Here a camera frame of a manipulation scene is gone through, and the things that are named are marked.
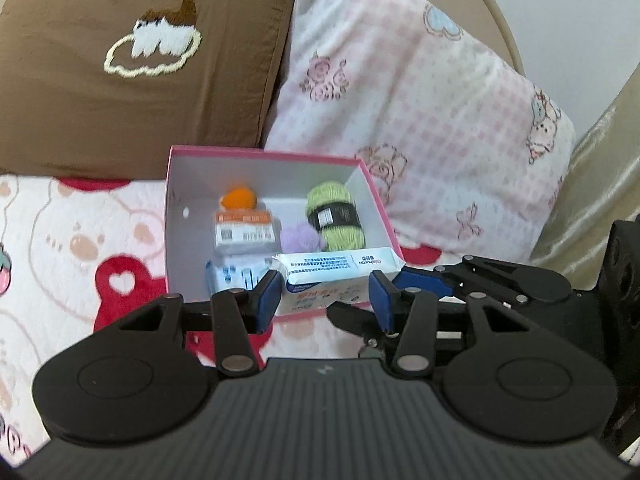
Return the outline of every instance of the embroidered cloud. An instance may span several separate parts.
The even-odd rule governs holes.
[[[156,76],[171,73],[184,66],[186,61],[196,53],[202,39],[196,30],[198,12],[193,0],[182,0],[180,9],[153,10],[145,12],[133,27],[133,33],[120,38],[108,51],[104,61],[104,71],[117,73],[122,77],[131,78],[138,75]],[[162,56],[178,57],[170,64],[159,64],[155,67],[142,66],[127,69],[122,65],[113,65],[113,56],[118,47],[133,42],[131,58],[151,56],[159,50]]]

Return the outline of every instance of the brown pillow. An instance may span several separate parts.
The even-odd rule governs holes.
[[[172,144],[258,146],[293,0],[7,0],[0,170],[164,178]]]

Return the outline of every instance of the barcode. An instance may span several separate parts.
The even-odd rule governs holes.
[[[245,242],[253,242],[254,240],[262,240],[263,238],[262,233],[242,233],[242,240]]]
[[[318,223],[322,229],[325,225],[334,223],[334,216],[331,214],[330,209],[323,209],[318,213]]]

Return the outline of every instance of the ribbed black surface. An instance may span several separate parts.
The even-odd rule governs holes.
[[[225,381],[196,419],[126,449],[51,442],[27,480],[616,480],[629,469],[595,440],[510,447],[473,433],[428,384],[377,360],[271,359]]]

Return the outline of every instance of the purple pom-pom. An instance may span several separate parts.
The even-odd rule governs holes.
[[[280,245],[284,254],[317,253],[326,247],[326,241],[311,224],[299,222],[282,230]]]

